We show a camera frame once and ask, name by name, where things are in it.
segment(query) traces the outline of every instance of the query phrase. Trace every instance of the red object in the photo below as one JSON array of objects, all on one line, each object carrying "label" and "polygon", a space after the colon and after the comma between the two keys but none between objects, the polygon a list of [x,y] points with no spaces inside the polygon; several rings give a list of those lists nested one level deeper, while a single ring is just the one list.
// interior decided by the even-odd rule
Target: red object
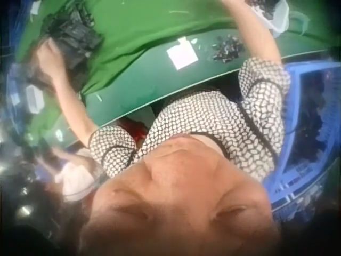
[{"label": "red object", "polygon": [[145,139],[147,136],[148,129],[141,122],[136,122],[129,118],[123,118],[120,120],[120,126],[134,138],[136,143]]}]

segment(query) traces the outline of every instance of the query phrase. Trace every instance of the patterned blouse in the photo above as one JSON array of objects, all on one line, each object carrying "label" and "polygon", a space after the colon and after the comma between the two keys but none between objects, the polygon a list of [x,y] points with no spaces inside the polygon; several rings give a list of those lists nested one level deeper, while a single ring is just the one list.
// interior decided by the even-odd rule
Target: patterned blouse
[{"label": "patterned blouse", "polygon": [[139,150],[124,129],[106,126],[90,137],[90,152],[113,178],[169,137],[201,134],[239,169],[262,181],[274,170],[283,144],[282,102],[290,76],[279,64],[251,58],[239,71],[239,83],[242,100],[237,103],[217,89],[178,95],[161,111]]}]

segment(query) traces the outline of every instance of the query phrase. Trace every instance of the blue crate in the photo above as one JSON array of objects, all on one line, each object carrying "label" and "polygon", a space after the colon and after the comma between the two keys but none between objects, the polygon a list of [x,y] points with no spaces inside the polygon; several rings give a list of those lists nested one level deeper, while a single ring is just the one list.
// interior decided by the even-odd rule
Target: blue crate
[{"label": "blue crate", "polygon": [[[276,218],[290,219],[295,212],[299,211],[298,194],[302,197],[302,191],[307,190],[314,182],[324,177],[324,167],[334,147],[339,146],[340,133],[340,88],[341,69],[340,63],[329,61],[312,61],[292,63],[286,66],[291,74],[291,88],[285,102],[286,136],[280,155],[280,163],[274,173],[264,183],[270,196],[270,201],[275,211]],[[326,105],[320,111],[323,121],[320,135],[317,140],[326,143],[326,149],[318,156],[314,163],[302,160],[297,166],[287,166],[291,148],[295,139],[295,127],[298,121],[299,104],[296,95],[301,86],[301,75],[313,71],[322,71],[324,79],[323,97]]]}]

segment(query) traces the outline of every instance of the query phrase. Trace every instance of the green table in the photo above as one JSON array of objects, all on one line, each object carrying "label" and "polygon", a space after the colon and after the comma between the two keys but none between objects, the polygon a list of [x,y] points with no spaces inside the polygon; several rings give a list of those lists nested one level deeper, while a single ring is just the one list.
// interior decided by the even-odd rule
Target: green table
[{"label": "green table", "polygon": [[[235,29],[218,29],[186,37],[192,41],[198,61],[176,70],[167,50],[178,41],[159,45],[148,50],[127,68],[110,86],[86,97],[86,108],[97,125],[106,125],[120,117],[151,104],[164,97],[195,86],[213,77],[236,71],[249,57],[247,53],[229,63],[212,59],[212,45],[217,37],[238,35]],[[286,32],[277,40],[283,57],[324,51],[329,44],[314,38]],[[51,145],[68,147],[77,141],[63,116],[44,136]]]}]

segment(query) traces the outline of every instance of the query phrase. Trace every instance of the black electronic part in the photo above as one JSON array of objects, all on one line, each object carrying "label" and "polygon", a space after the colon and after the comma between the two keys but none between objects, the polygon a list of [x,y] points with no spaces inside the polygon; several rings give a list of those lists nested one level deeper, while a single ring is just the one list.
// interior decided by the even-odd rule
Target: black electronic part
[{"label": "black electronic part", "polygon": [[48,15],[40,39],[31,47],[33,52],[27,58],[27,81],[53,93],[50,80],[42,74],[34,57],[38,45],[51,37],[64,57],[72,86],[76,92],[81,90],[87,80],[87,60],[103,41],[103,37],[93,30],[93,23],[84,1],[65,5],[56,14]]}]

